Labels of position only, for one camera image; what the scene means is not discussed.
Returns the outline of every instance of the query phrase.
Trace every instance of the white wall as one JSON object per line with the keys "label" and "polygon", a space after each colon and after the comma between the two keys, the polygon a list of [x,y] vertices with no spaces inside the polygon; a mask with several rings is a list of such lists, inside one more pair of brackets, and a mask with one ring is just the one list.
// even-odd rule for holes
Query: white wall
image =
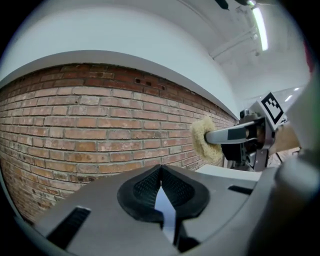
{"label": "white wall", "polygon": [[157,15],[123,6],[78,7],[40,18],[9,45],[0,86],[38,68],[74,62],[144,70],[239,115],[231,84],[198,41]]}
{"label": "white wall", "polygon": [[270,60],[266,60],[266,64],[243,67],[231,81],[240,101],[307,85],[310,73],[303,47],[282,54],[270,54],[268,58]]}

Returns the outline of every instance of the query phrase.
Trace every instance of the fluorescent light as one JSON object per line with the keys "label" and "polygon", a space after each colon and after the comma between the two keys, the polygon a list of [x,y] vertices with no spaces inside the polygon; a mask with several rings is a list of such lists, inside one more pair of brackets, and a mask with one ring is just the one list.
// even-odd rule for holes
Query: fluorescent light
{"label": "fluorescent light", "polygon": [[258,7],[252,9],[252,12],[253,12],[256,24],[258,25],[262,51],[268,50],[268,39],[267,39],[267,32],[266,32],[264,18],[262,17],[261,11]]}
{"label": "fluorescent light", "polygon": [[289,95],[289,97],[286,98],[285,102],[287,102],[288,100],[290,100],[291,97],[292,97],[292,95]]}

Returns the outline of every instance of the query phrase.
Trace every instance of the red brick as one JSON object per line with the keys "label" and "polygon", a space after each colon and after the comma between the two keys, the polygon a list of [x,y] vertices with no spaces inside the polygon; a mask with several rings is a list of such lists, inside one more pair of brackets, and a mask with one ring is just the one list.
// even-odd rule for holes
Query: red brick
{"label": "red brick", "polygon": [[75,95],[110,96],[111,90],[108,88],[76,87],[72,93]]}
{"label": "red brick", "polygon": [[105,153],[65,153],[65,160],[77,163],[107,163],[109,157]]}
{"label": "red brick", "polygon": [[47,75],[44,75],[43,77],[41,77],[41,82],[61,79],[63,75],[64,75],[63,73],[47,74]]}
{"label": "red brick", "polygon": [[45,126],[73,127],[75,126],[75,118],[73,117],[46,117]]}
{"label": "red brick", "polygon": [[98,172],[98,168],[92,164],[78,164],[77,172],[80,174],[94,174]]}
{"label": "red brick", "polygon": [[79,101],[78,96],[56,96],[49,98],[48,105],[74,105]]}
{"label": "red brick", "polygon": [[104,80],[96,78],[88,78],[85,80],[85,86],[103,86]]}
{"label": "red brick", "polygon": [[77,171],[77,166],[73,163],[65,163],[65,162],[55,162],[55,161],[45,161],[45,167],[47,169],[62,171],[62,172],[70,172],[75,173]]}
{"label": "red brick", "polygon": [[186,116],[180,116],[180,120],[181,120],[181,123],[193,123],[194,121],[197,121],[197,119],[195,118],[192,118],[192,117],[186,117]]}
{"label": "red brick", "polygon": [[198,119],[203,119],[205,117],[204,114],[198,114],[198,113],[194,113],[194,118],[198,118]]}
{"label": "red brick", "polygon": [[33,121],[34,126],[43,126],[45,118],[44,117],[35,117]]}
{"label": "red brick", "polygon": [[166,131],[154,131],[154,130],[137,130],[131,132],[132,139],[158,139],[167,138]]}
{"label": "red brick", "polygon": [[127,98],[127,99],[132,98],[132,92],[129,90],[113,89],[112,95],[113,97],[118,97],[118,98]]}
{"label": "red brick", "polygon": [[17,142],[32,146],[32,138],[30,136],[18,135]]}
{"label": "red brick", "polygon": [[95,152],[96,151],[96,143],[93,141],[86,142],[76,142],[75,143],[76,151],[85,151],[85,152]]}
{"label": "red brick", "polygon": [[163,147],[171,147],[187,144],[188,141],[186,138],[173,138],[173,139],[163,139],[162,146]]}
{"label": "red brick", "polygon": [[62,87],[58,89],[57,95],[71,95],[73,87]]}
{"label": "red brick", "polygon": [[104,140],[106,139],[106,133],[105,130],[96,129],[66,129],[64,131],[64,136],[69,139]]}
{"label": "red brick", "polygon": [[43,97],[43,98],[38,98],[38,101],[37,101],[37,106],[44,106],[44,105],[47,105],[48,104],[48,100],[49,98],[48,97]]}
{"label": "red brick", "polygon": [[191,94],[191,92],[186,92],[183,90],[178,91],[178,95],[184,99],[190,100],[191,102],[195,101],[195,96]]}
{"label": "red brick", "polygon": [[82,86],[84,84],[83,79],[62,79],[54,82],[54,87],[62,86]]}
{"label": "red brick", "polygon": [[183,109],[183,110],[188,110],[188,111],[191,111],[191,112],[197,112],[197,109],[193,106],[189,106],[189,105],[186,105],[186,104],[183,104],[183,103],[179,103],[179,107],[180,109]]}
{"label": "red brick", "polygon": [[69,115],[73,116],[106,116],[108,108],[103,106],[70,106]]}
{"label": "red brick", "polygon": [[52,106],[41,106],[31,108],[30,116],[50,116]]}
{"label": "red brick", "polygon": [[134,83],[135,77],[116,73],[114,76],[114,80],[128,82],[128,83]]}
{"label": "red brick", "polygon": [[170,155],[172,154],[177,154],[182,152],[182,147],[181,146],[173,146],[169,148],[170,150]]}
{"label": "red brick", "polygon": [[161,121],[167,120],[166,114],[147,112],[147,111],[139,111],[139,110],[133,111],[133,117],[140,118],[140,119],[161,120]]}
{"label": "red brick", "polygon": [[42,148],[29,147],[28,154],[40,158],[49,158],[49,150]]}
{"label": "red brick", "polygon": [[52,110],[52,115],[65,116],[67,114],[67,106],[54,106]]}
{"label": "red brick", "polygon": [[130,139],[130,132],[128,130],[110,130],[108,135],[109,140],[125,140]]}
{"label": "red brick", "polygon": [[157,149],[161,147],[160,139],[144,140],[143,148],[144,149]]}
{"label": "red brick", "polygon": [[128,119],[99,118],[98,119],[98,127],[139,129],[139,128],[141,128],[141,121],[128,120]]}
{"label": "red brick", "polygon": [[170,94],[164,90],[161,90],[160,92],[160,97],[162,98],[166,98],[166,99],[169,99],[169,100],[173,100],[173,101],[176,101],[176,102],[182,102],[182,98],[180,96],[176,96],[174,94]]}
{"label": "red brick", "polygon": [[100,152],[112,152],[112,151],[131,151],[131,150],[141,150],[141,141],[131,141],[131,142],[100,142],[98,143],[98,150]]}
{"label": "red brick", "polygon": [[34,158],[34,165],[39,167],[46,167],[45,160],[41,158]]}
{"label": "red brick", "polygon": [[31,112],[31,108],[24,108],[23,112],[22,112],[22,115],[23,116],[29,116],[30,112]]}
{"label": "red brick", "polygon": [[160,122],[156,121],[143,121],[144,129],[160,129]]}
{"label": "red brick", "polygon": [[107,70],[108,70],[108,72],[115,73],[115,74],[121,73],[121,74],[132,76],[132,77],[138,77],[138,78],[143,77],[143,73],[139,70],[134,69],[134,68],[110,66],[110,67],[108,67]]}
{"label": "red brick", "polygon": [[194,117],[194,113],[191,111],[179,109],[179,113],[181,116],[186,116],[186,117],[191,117],[191,118]]}
{"label": "red brick", "polygon": [[142,102],[132,100],[132,99],[123,99],[123,98],[103,97],[101,99],[100,105],[130,108],[130,109],[140,109],[140,110],[142,109]]}
{"label": "red brick", "polygon": [[60,181],[68,181],[68,175],[61,172],[54,172],[54,179]]}
{"label": "red brick", "polygon": [[90,183],[94,182],[96,179],[99,177],[96,175],[80,175],[80,174],[71,174],[69,175],[70,181],[71,182],[76,182],[76,183]]}
{"label": "red brick", "polygon": [[38,182],[38,177],[28,171],[22,171],[22,176],[33,181],[33,182]]}
{"label": "red brick", "polygon": [[60,180],[51,180],[50,185],[57,189],[69,190],[69,191],[77,191],[82,186],[80,183],[72,183],[72,182],[60,181]]}
{"label": "red brick", "polygon": [[54,87],[55,81],[46,81],[42,83],[42,89],[49,89]]}
{"label": "red brick", "polygon": [[177,122],[177,123],[179,123],[180,122],[180,116],[168,114],[168,121],[169,122]]}
{"label": "red brick", "polygon": [[108,69],[108,66],[104,64],[100,64],[100,65],[92,65],[90,68],[90,71],[104,72],[107,69]]}
{"label": "red brick", "polygon": [[63,151],[50,150],[49,154],[50,154],[50,159],[61,160],[61,161],[65,160],[65,153]]}
{"label": "red brick", "polygon": [[31,172],[33,172],[36,175],[40,175],[49,179],[54,178],[54,174],[51,170],[46,170],[46,169],[38,168],[35,166],[31,166]]}
{"label": "red brick", "polygon": [[124,83],[121,81],[105,80],[103,83],[103,86],[124,89],[124,90],[133,91],[133,92],[142,92],[143,91],[143,87],[141,85]]}
{"label": "red brick", "polygon": [[142,150],[133,152],[133,159],[146,159],[146,158],[156,158],[161,156],[166,156],[169,154],[167,148],[159,148],[156,150]]}
{"label": "red brick", "polygon": [[81,96],[80,104],[82,105],[98,105],[100,98],[97,96]]}
{"label": "red brick", "polygon": [[18,154],[18,159],[20,159],[21,161],[31,164],[34,164],[34,158],[32,156],[26,155],[26,154]]}
{"label": "red brick", "polygon": [[96,127],[97,119],[90,117],[79,117],[76,122],[77,127]]}
{"label": "red brick", "polygon": [[185,130],[187,127],[184,123],[162,122],[161,128],[164,130]]}
{"label": "red brick", "polygon": [[81,71],[77,73],[79,78],[107,78],[113,79],[114,74],[108,72]]}
{"label": "red brick", "polygon": [[159,96],[159,90],[155,89],[155,88],[145,87],[145,88],[143,88],[143,92],[145,94],[151,94],[151,95],[154,95],[154,96]]}
{"label": "red brick", "polygon": [[194,157],[196,155],[196,152],[193,150],[193,151],[190,151],[190,152],[186,152],[186,157],[187,158],[191,158],[191,157]]}
{"label": "red brick", "polygon": [[144,110],[149,110],[149,111],[157,111],[157,112],[159,112],[160,111],[160,105],[145,102],[143,104],[143,109]]}
{"label": "red brick", "polygon": [[126,171],[131,171],[137,168],[141,168],[141,162],[131,162],[125,164],[112,164],[112,165],[100,165],[99,172],[102,174],[105,173],[121,173]]}
{"label": "red brick", "polygon": [[161,106],[161,111],[167,114],[180,115],[179,109],[169,106]]}
{"label": "red brick", "polygon": [[32,140],[33,140],[33,146],[43,148],[44,139],[34,137]]}
{"label": "red brick", "polygon": [[174,163],[174,162],[177,162],[177,161],[181,161],[181,160],[183,160],[185,158],[187,158],[186,153],[164,156],[164,157],[162,157],[162,164],[166,165],[166,164],[169,164],[169,163]]}
{"label": "red brick", "polygon": [[151,102],[160,105],[167,105],[167,100],[161,97],[155,97],[148,94],[135,92],[133,98],[138,101]]}
{"label": "red brick", "polygon": [[111,108],[110,116],[119,118],[132,118],[132,112],[130,109]]}
{"label": "red brick", "polygon": [[186,166],[186,165],[189,165],[189,164],[191,164],[191,163],[194,163],[194,162],[196,162],[196,161],[198,161],[198,160],[199,160],[199,156],[196,155],[196,156],[193,156],[193,157],[190,157],[190,158],[188,158],[188,159],[183,160],[183,161],[182,161],[182,165],[183,165],[183,166]]}
{"label": "red brick", "polygon": [[144,160],[144,166],[155,166],[161,165],[161,158],[151,159],[151,160]]}
{"label": "red brick", "polygon": [[70,79],[70,78],[77,78],[77,77],[78,77],[77,72],[65,72],[62,78]]}
{"label": "red brick", "polygon": [[47,137],[48,133],[49,133],[48,128],[43,128],[43,127],[29,127],[26,132],[26,134],[28,135],[35,135],[40,137]]}
{"label": "red brick", "polygon": [[191,137],[191,132],[189,130],[182,130],[181,137]]}
{"label": "red brick", "polygon": [[131,152],[128,153],[111,153],[110,161],[111,162],[126,162],[132,160]]}
{"label": "red brick", "polygon": [[167,91],[169,94],[178,95],[178,90],[177,90],[177,88],[167,86],[167,87],[166,87],[166,91]]}
{"label": "red brick", "polygon": [[63,138],[64,137],[64,129],[52,127],[52,128],[50,128],[49,135],[50,135],[50,137],[53,137],[53,138]]}
{"label": "red brick", "polygon": [[27,99],[21,103],[21,108],[34,107],[37,105],[37,98]]}
{"label": "red brick", "polygon": [[75,142],[63,139],[47,138],[44,142],[44,147],[49,149],[74,150]]}
{"label": "red brick", "polygon": [[169,138],[178,138],[181,137],[181,131],[180,130],[171,130],[169,131]]}
{"label": "red brick", "polygon": [[24,109],[14,109],[13,111],[12,111],[12,116],[13,117],[18,117],[18,116],[22,116],[23,115],[23,111],[24,111]]}
{"label": "red brick", "polygon": [[66,65],[63,66],[61,71],[89,71],[91,68],[90,65],[86,65],[86,64],[79,64],[79,65]]}
{"label": "red brick", "polygon": [[156,84],[159,82],[159,78],[151,74],[144,74],[144,79]]}
{"label": "red brick", "polygon": [[45,96],[52,96],[57,94],[57,88],[49,88],[49,89],[42,89],[42,90],[37,90],[35,92],[34,97],[45,97]]}

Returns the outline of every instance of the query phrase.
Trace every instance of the gray plastic panel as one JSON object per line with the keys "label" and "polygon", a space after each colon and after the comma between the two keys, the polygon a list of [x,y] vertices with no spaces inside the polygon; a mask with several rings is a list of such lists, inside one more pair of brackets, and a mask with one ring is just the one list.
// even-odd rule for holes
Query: gray plastic panel
{"label": "gray plastic panel", "polygon": [[[210,191],[210,202],[200,216],[183,222],[188,236],[202,243],[186,254],[204,255],[204,252],[218,252],[218,255],[223,255],[233,247],[224,243],[239,239],[239,243],[235,244],[241,250],[231,250],[228,255],[243,255],[242,247],[246,246],[249,235],[263,211],[264,202],[267,201],[268,186],[271,185],[270,180],[273,179],[274,172],[268,170],[268,175],[263,173],[257,183],[170,167],[201,182]],[[76,206],[81,206],[91,209],[91,213],[66,248],[70,253],[79,256],[180,254],[169,243],[159,224],[133,219],[118,203],[119,187],[125,181],[149,169],[150,167],[144,167],[89,183],[49,210],[35,224],[35,229],[47,236]],[[251,195],[247,195],[228,190],[232,185],[255,189]]]}
{"label": "gray plastic panel", "polygon": [[91,209],[91,213],[67,247],[68,252],[79,256],[178,254],[158,223],[137,221],[118,203],[117,191],[122,183],[148,169],[89,183],[49,210],[35,229],[47,236],[76,206],[82,206]]}
{"label": "gray plastic panel", "polygon": [[276,170],[268,168],[262,172],[253,192],[236,215],[200,246],[187,251],[184,255],[247,255],[251,235],[267,205]]}
{"label": "gray plastic panel", "polygon": [[[171,166],[171,168],[181,172],[178,167]],[[247,194],[231,191],[228,188],[235,185],[254,189],[257,184],[252,180],[211,176],[197,172],[188,172],[188,176],[205,185],[210,191],[210,201],[200,216],[183,221],[188,236],[199,242],[203,242],[225,225],[249,197]]]}

